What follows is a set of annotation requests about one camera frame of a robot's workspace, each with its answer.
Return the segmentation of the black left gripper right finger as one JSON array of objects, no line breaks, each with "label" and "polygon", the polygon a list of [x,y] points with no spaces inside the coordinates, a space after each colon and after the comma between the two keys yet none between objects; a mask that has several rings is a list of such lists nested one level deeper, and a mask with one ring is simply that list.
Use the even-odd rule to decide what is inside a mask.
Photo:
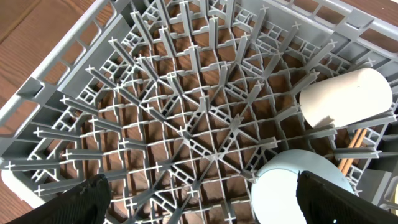
[{"label": "black left gripper right finger", "polygon": [[296,198],[307,223],[397,224],[397,216],[310,172],[298,174]]}]

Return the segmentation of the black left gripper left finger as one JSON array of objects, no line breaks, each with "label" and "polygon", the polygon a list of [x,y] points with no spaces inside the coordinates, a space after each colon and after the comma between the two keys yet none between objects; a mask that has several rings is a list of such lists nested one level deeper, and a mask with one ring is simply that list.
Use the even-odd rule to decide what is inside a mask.
[{"label": "black left gripper left finger", "polygon": [[97,174],[8,224],[102,224],[111,189],[104,174]]}]

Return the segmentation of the wooden chopsticks pair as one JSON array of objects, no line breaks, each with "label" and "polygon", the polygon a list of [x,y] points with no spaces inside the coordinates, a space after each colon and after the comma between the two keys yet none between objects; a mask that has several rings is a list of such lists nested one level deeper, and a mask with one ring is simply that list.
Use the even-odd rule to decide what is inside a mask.
[{"label": "wooden chopsticks pair", "polygon": [[349,168],[351,167],[354,158],[353,158],[353,150],[354,149],[359,149],[364,141],[364,138],[366,136],[367,130],[366,129],[358,129],[355,134],[353,139],[348,145],[348,149],[350,152],[348,153],[347,156],[343,156],[340,160],[340,163],[338,164],[338,169],[340,172],[346,176],[348,174]]}]

